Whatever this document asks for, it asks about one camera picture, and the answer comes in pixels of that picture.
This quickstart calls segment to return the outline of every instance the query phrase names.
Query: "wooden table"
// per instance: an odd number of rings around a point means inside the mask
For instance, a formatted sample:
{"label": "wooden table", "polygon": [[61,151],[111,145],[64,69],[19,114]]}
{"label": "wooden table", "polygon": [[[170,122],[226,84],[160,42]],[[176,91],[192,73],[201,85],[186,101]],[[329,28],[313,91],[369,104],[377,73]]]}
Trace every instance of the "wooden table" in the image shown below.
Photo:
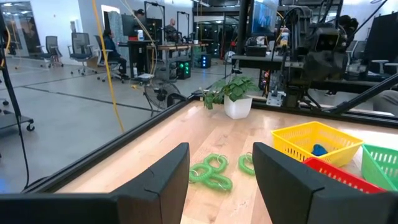
{"label": "wooden table", "polygon": [[[238,157],[251,152],[256,141],[272,146],[271,130],[309,121],[320,121],[369,144],[396,147],[394,142],[398,130],[395,129],[265,110],[252,110],[246,119],[232,120],[225,115],[222,106],[208,111],[203,102],[194,101],[58,192],[110,192],[140,174],[181,142],[189,142],[191,166],[210,153],[228,157],[229,166],[223,175],[233,181],[233,189],[230,193],[215,192],[202,184],[190,184],[182,223],[271,223],[256,178],[238,169]],[[359,150],[345,169],[360,175],[361,156],[362,151]]]}

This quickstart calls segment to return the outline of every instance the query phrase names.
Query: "white wall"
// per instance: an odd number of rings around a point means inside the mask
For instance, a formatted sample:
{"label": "white wall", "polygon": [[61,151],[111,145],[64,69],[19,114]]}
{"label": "white wall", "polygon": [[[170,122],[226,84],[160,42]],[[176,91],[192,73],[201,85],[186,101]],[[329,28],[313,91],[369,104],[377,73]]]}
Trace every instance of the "white wall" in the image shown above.
{"label": "white wall", "polygon": [[[98,29],[95,21],[93,5],[89,0],[78,0],[81,14],[81,21],[83,31],[90,34],[91,44],[96,44],[94,35],[98,35]],[[127,0],[133,10],[144,9],[144,0]],[[190,32],[192,32],[192,1],[191,0],[160,0],[159,4],[165,6],[165,20],[166,25],[170,23],[170,19],[176,19],[177,11],[189,12],[190,14]],[[129,11],[123,6],[120,0],[96,0],[96,7],[98,10],[99,19],[103,20],[101,12],[101,5],[113,6],[120,9],[121,14],[129,14]],[[147,5],[147,17],[162,19],[163,15],[159,7]],[[188,22],[180,16],[179,29],[183,35],[187,35]]]}
{"label": "white wall", "polygon": [[[18,0],[0,0],[4,2],[21,2]],[[39,34],[40,44],[45,45],[45,37],[56,35],[58,46],[65,64],[77,64],[69,59],[68,45],[72,43],[70,21],[80,18],[78,0],[31,0],[36,29]]]}
{"label": "white wall", "polygon": [[[380,6],[382,2],[371,4],[371,0],[344,0],[343,8],[341,10],[341,15],[349,15],[355,17],[359,25],[361,25],[376,9]],[[392,11],[398,12],[398,1],[388,0],[388,2],[380,8],[380,10],[375,14],[379,16],[380,14],[386,15],[390,14]],[[356,34],[356,40],[365,40],[367,38],[369,29],[372,27],[373,18],[371,18],[364,27],[362,27]]]}

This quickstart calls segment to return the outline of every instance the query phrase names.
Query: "green plastic ring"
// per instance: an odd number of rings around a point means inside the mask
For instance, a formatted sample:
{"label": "green plastic ring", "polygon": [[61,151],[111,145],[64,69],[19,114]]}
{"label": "green plastic ring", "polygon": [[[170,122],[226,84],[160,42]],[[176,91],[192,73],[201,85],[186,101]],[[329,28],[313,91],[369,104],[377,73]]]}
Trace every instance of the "green plastic ring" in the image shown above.
{"label": "green plastic ring", "polygon": [[249,175],[255,175],[254,170],[250,169],[246,166],[244,163],[245,161],[248,161],[250,164],[253,164],[253,158],[251,154],[245,154],[239,157],[239,169]]}
{"label": "green plastic ring", "polygon": [[[204,170],[205,173],[202,175],[194,175],[194,173],[198,173],[198,170]],[[214,173],[214,170],[211,166],[206,165],[206,164],[195,164],[191,167],[189,171],[189,181],[190,182],[201,182],[206,179],[208,179],[212,174]]]}
{"label": "green plastic ring", "polygon": [[229,191],[232,189],[232,181],[229,178],[216,173],[213,173],[210,178],[204,180],[203,183],[214,190]]}
{"label": "green plastic ring", "polygon": [[[218,167],[213,167],[212,165],[210,165],[210,162],[213,160],[217,160],[220,163],[220,165]],[[226,156],[218,154],[210,154],[208,157],[205,158],[203,163],[211,166],[216,174],[223,172],[226,169],[226,166],[228,165]]]}

